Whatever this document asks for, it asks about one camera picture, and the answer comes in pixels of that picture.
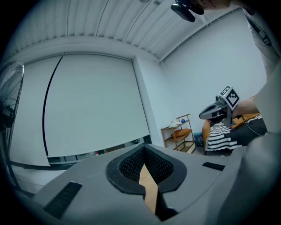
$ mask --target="black cable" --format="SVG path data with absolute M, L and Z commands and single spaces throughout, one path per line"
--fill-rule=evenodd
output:
M 259 134 L 258 132 L 254 131 L 252 128 L 250 128 L 250 126 L 248 125 L 248 123 L 246 122 L 246 120 L 244 119 L 244 117 L 242 116 L 242 119 L 244 120 L 247 128 L 249 128 L 250 131 L 252 131 L 253 133 L 255 133 L 258 136 L 262 136 L 261 134 Z
M 44 143 L 44 148 L 45 148 L 45 152 L 46 152 L 46 155 L 49 156 L 49 153 L 48 153 L 48 149 L 47 149 L 47 143 L 46 143 L 46 137 L 45 137 L 45 109 L 46 109 L 46 102 L 47 102 L 47 96 L 48 96 L 48 92 L 49 92 L 49 89 L 50 89 L 50 85 L 51 85 L 51 82 L 52 82 L 52 79 L 54 77 L 54 74 L 57 70 L 57 67 L 58 65 L 60 64 L 61 62 L 61 59 L 63 57 L 63 54 L 60 58 L 60 60 L 58 61 L 56 67 L 54 68 L 54 71 L 52 73 L 52 76 L 50 78 L 50 81 L 48 83 L 48 87 L 47 87 L 47 90 L 46 90 L 46 94 L 45 94 L 45 99 L 44 99 L 44 104 L 43 104 L 43 115 L 42 115 L 42 133 L 43 133 L 43 143 Z

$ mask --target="black vent slot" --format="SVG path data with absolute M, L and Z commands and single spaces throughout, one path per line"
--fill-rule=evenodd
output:
M 44 208 L 52 216 L 60 219 L 74 197 L 81 189 L 82 184 L 69 182 Z
M 218 171 L 223 171 L 223 169 L 225 168 L 225 166 L 223 166 L 223 165 L 209 163 L 209 162 L 203 163 L 202 166 L 208 167 L 208 168 L 211 168 L 211 169 L 214 169 L 214 170 L 218 170 Z

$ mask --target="blue bin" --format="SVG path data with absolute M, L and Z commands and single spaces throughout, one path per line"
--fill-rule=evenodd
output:
M 194 133 L 194 138 L 195 138 L 196 147 L 202 147 L 203 146 L 203 134 L 202 134 L 202 132 Z

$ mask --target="roller blind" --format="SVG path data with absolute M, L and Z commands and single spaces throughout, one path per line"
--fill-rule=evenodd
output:
M 60 57 L 29 64 L 24 68 L 22 92 L 11 141 L 11 161 L 49 166 L 43 134 L 42 114 L 46 90 Z
M 99 55 L 63 57 L 46 102 L 49 157 L 106 149 L 148 134 L 132 62 Z

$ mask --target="corrugated ceiling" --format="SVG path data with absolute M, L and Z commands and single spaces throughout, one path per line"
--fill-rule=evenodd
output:
M 231 11 L 211 12 L 194 23 L 171 9 L 174 0 L 43 0 L 23 19 L 4 60 L 37 43 L 66 36 L 97 36 L 134 45 L 165 58 L 198 28 Z

